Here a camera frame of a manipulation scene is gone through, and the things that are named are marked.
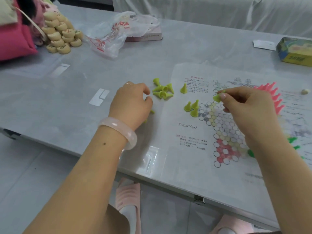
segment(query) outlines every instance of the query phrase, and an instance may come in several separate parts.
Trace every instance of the person's right arm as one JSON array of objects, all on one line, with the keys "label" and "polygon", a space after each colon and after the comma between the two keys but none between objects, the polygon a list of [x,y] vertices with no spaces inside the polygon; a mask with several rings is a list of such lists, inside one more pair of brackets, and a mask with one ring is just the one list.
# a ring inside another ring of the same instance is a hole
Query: person's right arm
[{"label": "person's right arm", "polygon": [[271,95],[247,87],[219,93],[258,161],[281,231],[312,233],[312,171],[283,134]]}]

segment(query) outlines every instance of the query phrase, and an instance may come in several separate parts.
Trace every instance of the hand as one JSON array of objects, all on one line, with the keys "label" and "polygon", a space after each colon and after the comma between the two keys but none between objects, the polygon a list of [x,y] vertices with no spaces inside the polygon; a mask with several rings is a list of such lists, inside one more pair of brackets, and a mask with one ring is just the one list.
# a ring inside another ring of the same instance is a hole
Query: hand
[{"label": "hand", "polygon": [[248,87],[223,91],[218,93],[225,107],[224,112],[232,114],[249,147],[252,143],[283,135],[270,93]]},{"label": "hand", "polygon": [[135,131],[146,120],[153,106],[150,96],[143,100],[143,93],[150,94],[146,84],[128,81],[117,90],[108,116],[124,122]]}]

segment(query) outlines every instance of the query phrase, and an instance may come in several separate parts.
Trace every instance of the stack of wooden chess pieces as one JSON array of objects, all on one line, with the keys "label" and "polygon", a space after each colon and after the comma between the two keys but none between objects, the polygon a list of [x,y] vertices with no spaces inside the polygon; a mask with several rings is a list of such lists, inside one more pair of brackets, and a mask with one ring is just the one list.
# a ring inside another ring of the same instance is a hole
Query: stack of wooden chess pieces
[{"label": "stack of wooden chess pieces", "polygon": [[71,47],[81,46],[83,33],[80,30],[75,30],[64,15],[48,11],[43,16],[46,26],[41,29],[50,40],[46,46],[50,53],[67,54],[71,51]]}]

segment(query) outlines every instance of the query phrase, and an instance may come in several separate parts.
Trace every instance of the person's left hand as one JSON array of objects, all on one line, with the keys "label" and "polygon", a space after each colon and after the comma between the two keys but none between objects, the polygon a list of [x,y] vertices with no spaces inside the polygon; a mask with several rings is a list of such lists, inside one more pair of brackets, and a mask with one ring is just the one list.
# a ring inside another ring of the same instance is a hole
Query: person's left hand
[{"label": "person's left hand", "polygon": [[128,81],[117,90],[108,116],[124,122],[135,131],[146,120],[153,106],[150,96],[143,100],[143,93],[150,94],[146,84]]}]

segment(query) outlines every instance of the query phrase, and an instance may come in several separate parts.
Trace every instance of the fingernail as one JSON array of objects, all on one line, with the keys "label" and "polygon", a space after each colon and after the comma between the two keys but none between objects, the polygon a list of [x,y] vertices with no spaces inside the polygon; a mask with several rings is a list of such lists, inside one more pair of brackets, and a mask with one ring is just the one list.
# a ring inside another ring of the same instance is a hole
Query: fingernail
[{"label": "fingernail", "polygon": [[227,97],[225,93],[220,93],[219,95],[220,95],[221,100],[224,100]]}]

